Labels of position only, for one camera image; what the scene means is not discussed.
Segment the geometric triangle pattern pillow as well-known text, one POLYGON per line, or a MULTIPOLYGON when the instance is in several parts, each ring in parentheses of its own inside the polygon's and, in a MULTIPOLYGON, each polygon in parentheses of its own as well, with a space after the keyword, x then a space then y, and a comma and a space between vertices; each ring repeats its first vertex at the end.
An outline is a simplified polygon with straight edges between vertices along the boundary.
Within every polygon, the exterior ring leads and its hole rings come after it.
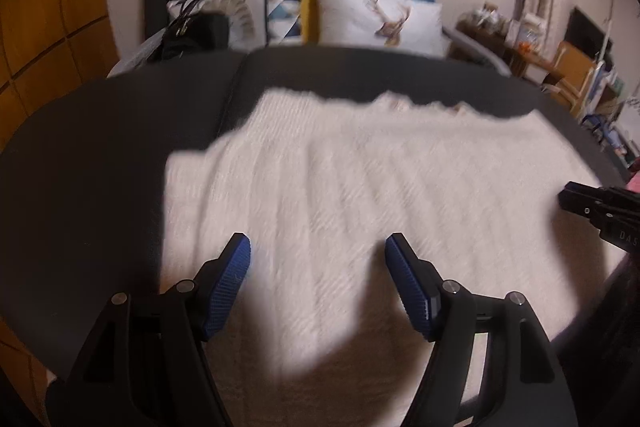
POLYGON ((175 0, 167 3, 171 20, 179 15, 220 13, 228 17, 229 46, 254 51, 265 46, 303 43, 303 0, 175 0))

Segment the black handbag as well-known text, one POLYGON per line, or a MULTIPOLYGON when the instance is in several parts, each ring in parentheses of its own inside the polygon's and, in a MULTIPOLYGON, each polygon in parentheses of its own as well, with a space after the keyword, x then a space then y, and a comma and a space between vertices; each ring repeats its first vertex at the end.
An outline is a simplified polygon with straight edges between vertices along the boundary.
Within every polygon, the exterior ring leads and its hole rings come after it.
POLYGON ((169 24, 148 62, 155 64, 183 55, 225 50, 229 37, 227 15, 219 12, 180 15, 169 24))

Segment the wooden side table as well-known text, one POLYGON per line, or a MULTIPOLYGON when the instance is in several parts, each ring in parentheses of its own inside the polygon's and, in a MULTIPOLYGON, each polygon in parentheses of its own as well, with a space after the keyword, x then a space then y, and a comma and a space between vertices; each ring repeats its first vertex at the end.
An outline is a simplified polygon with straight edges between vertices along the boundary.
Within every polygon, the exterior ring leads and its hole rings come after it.
POLYGON ((533 52, 522 52, 514 44, 507 44, 506 38, 499 34, 490 34, 486 29, 477 27, 466 20, 459 20, 456 29, 470 37, 484 48, 494 52, 518 78, 527 78, 530 68, 540 69, 544 73, 543 83, 557 84, 565 75, 553 64, 533 52))

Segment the black television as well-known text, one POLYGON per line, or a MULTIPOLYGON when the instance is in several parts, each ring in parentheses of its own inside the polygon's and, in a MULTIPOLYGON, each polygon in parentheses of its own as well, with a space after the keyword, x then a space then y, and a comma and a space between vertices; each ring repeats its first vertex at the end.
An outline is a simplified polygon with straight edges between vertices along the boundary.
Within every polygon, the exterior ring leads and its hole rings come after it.
POLYGON ((593 61, 597 61, 605 32, 591 18, 578 8, 572 9, 568 19, 564 41, 574 46, 593 61))

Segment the cream knitted sweater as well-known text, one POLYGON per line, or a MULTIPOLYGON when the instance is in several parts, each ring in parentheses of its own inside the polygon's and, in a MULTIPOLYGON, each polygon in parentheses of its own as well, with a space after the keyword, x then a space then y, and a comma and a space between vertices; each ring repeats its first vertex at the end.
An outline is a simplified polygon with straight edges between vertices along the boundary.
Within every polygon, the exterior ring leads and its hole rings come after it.
POLYGON ((570 181, 597 184, 537 112, 270 90, 208 150, 168 157, 160 285, 245 234, 250 269, 206 347, 233 424, 397 426, 432 348, 401 306, 385 239, 404 234, 475 294, 521 291, 555 337, 624 259, 559 208, 570 181))

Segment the white deer print pillow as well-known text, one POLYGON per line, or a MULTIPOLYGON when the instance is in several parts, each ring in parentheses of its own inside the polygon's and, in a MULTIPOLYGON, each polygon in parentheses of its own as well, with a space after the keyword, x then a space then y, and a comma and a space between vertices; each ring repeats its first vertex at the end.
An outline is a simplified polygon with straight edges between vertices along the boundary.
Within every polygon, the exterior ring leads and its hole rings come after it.
POLYGON ((322 46, 443 58, 442 6, 422 0, 317 0, 322 46))

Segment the wooden chair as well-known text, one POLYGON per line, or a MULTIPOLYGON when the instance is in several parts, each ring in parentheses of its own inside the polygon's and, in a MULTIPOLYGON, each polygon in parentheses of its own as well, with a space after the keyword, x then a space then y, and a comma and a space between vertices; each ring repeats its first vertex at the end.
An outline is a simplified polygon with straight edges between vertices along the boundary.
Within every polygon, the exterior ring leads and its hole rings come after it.
POLYGON ((581 120, 592 113, 604 90, 603 63, 596 63, 572 44, 562 41, 541 90, 581 120))

